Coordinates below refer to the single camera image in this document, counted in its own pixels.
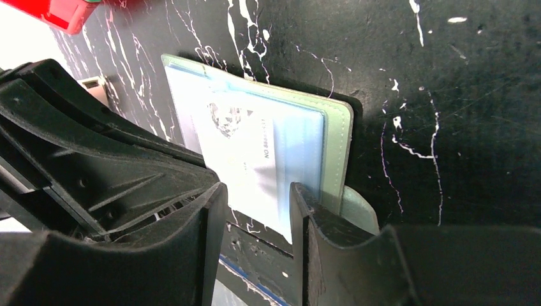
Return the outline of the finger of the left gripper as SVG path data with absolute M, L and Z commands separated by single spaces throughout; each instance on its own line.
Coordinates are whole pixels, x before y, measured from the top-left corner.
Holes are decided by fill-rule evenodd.
M 127 145 L 204 167 L 200 154 L 170 143 L 109 110 L 55 60 L 28 62 L 1 73 L 1 83 L 21 79 L 79 124 Z
M 24 80 L 1 86 L 1 208 L 33 231 L 111 241 L 218 178 L 202 160 L 88 96 L 84 113 Z

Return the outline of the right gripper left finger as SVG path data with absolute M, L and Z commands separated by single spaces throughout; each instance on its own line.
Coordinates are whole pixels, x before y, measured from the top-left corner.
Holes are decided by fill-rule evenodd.
M 1 304 L 210 305 L 227 199 L 218 182 L 112 243 L 54 231 L 3 233 Z

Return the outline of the green card holder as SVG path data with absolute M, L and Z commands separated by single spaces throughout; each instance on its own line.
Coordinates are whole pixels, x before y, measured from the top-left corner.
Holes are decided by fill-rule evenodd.
M 379 231 L 372 206 L 345 183 L 355 118 L 348 103 L 249 81 L 174 55 L 164 54 L 161 60 L 187 149 L 202 155 L 193 112 L 210 92 L 241 94 L 243 103 L 271 117 L 281 235 L 287 241 L 292 182 L 304 184 L 326 208 L 359 228 Z

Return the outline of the red bin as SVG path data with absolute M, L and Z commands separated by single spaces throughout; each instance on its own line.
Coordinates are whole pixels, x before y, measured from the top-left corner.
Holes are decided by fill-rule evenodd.
M 101 0 L 1 0 L 66 34 L 79 34 Z

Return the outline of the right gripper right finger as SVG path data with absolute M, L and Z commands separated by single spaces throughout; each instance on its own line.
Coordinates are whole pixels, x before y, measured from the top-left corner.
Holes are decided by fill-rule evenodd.
M 539 305 L 540 230 L 388 225 L 372 235 L 290 186 L 300 305 Z

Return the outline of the white VIP card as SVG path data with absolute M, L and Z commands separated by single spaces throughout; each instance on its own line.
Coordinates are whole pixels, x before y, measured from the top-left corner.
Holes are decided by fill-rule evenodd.
M 210 92 L 193 112 L 205 164 L 228 187 L 229 206 L 279 234 L 274 123 L 241 94 Z

